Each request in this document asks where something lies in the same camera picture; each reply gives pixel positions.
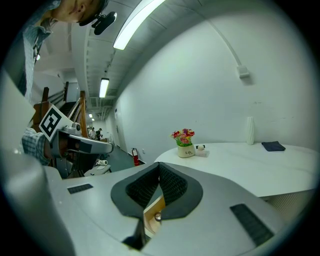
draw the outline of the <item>folded cloth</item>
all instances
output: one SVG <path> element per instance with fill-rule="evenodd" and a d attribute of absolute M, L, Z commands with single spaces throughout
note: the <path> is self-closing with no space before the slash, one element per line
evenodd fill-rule
<path fill-rule="evenodd" d="M 282 146 L 279 141 L 273 141 L 273 142 L 262 142 L 261 143 L 266 151 L 285 151 L 286 148 Z"/>

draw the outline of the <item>flower bouquet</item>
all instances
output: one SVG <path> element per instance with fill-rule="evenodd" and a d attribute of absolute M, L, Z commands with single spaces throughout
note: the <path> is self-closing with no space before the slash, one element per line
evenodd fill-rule
<path fill-rule="evenodd" d="M 181 158 L 189 158 L 195 155 L 195 146 L 191 142 L 191 137 L 195 132 L 191 129 L 182 129 L 171 134 L 178 145 L 178 156 Z"/>

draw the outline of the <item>round tabletop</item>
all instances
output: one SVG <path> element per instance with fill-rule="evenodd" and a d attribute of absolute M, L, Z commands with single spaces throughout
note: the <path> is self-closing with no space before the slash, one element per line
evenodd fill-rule
<path fill-rule="evenodd" d="M 319 153 L 305 147 L 283 145 L 285 151 L 268 152 L 261 143 L 209 143 L 208 157 L 180 158 L 178 149 L 161 154 L 155 162 L 190 167 L 227 178 L 257 197 L 312 190 L 319 179 Z"/>

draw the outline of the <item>white vase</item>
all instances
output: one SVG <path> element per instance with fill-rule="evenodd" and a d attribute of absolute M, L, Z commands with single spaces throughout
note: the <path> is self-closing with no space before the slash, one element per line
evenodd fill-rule
<path fill-rule="evenodd" d="M 253 145 L 255 143 L 255 122 L 252 116 L 246 120 L 246 143 Z"/>
<path fill-rule="evenodd" d="M 178 146 L 178 156 L 181 158 L 189 158 L 196 154 L 195 146 Z"/>

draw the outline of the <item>gray floor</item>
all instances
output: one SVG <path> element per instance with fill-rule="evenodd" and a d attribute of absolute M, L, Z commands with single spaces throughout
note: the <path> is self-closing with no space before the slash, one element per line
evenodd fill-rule
<path fill-rule="evenodd" d="M 114 147 L 114 150 L 109 154 L 109 157 L 107 157 L 106 160 L 108 161 L 108 164 L 111 165 L 112 172 L 135 167 L 132 156 L 122 151 L 118 146 Z"/>

